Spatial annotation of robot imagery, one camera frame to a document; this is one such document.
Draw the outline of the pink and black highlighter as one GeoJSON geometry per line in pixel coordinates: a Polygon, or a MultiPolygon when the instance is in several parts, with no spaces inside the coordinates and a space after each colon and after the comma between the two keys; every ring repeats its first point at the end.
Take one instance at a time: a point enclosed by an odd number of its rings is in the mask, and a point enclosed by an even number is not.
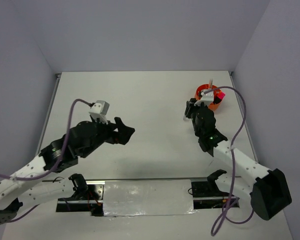
{"type": "Polygon", "coordinates": [[[223,98],[226,96],[226,94],[224,93],[224,92],[219,92],[215,97],[214,97],[214,101],[213,101],[213,103],[215,104],[215,105],[217,105],[217,104],[219,104],[222,100],[223,100],[223,98]]]}

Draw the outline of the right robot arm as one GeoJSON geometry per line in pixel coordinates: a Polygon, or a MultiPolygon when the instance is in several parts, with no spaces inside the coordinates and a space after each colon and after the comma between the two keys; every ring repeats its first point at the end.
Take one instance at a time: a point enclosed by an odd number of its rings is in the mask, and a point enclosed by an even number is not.
{"type": "Polygon", "coordinates": [[[201,150],[231,167],[239,175],[220,169],[208,176],[207,190],[213,196],[231,193],[250,203],[254,212],[263,220],[270,220],[292,203],[291,193],[284,173],[254,161],[217,130],[214,112],[204,103],[191,98],[186,103],[185,117],[191,119],[194,134],[201,150]]]}

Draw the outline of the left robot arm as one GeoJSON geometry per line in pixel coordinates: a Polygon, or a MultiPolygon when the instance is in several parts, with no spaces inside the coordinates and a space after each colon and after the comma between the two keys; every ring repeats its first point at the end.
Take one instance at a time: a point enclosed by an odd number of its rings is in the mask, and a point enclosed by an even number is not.
{"type": "Polygon", "coordinates": [[[58,174],[78,164],[104,143],[125,145],[135,129],[119,117],[107,124],[82,121],[70,128],[69,137],[51,142],[24,167],[0,180],[0,225],[14,222],[21,211],[60,198],[81,200],[89,192],[82,174],[57,180],[58,174]]]}

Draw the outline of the orange slim highlighter pen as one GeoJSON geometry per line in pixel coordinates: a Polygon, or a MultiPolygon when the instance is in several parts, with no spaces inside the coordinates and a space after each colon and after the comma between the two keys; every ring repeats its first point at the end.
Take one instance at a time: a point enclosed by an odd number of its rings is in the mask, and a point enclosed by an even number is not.
{"type": "Polygon", "coordinates": [[[212,78],[209,80],[208,88],[209,89],[213,88],[213,79],[212,78]]]}

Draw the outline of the clear tube with blue cap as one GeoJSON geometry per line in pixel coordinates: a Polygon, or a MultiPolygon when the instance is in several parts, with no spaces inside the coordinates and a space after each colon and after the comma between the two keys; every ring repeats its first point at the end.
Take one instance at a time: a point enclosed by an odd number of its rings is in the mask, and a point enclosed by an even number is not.
{"type": "Polygon", "coordinates": [[[189,120],[189,118],[188,117],[186,117],[185,115],[183,116],[183,120],[184,121],[188,121],[189,120]]]}

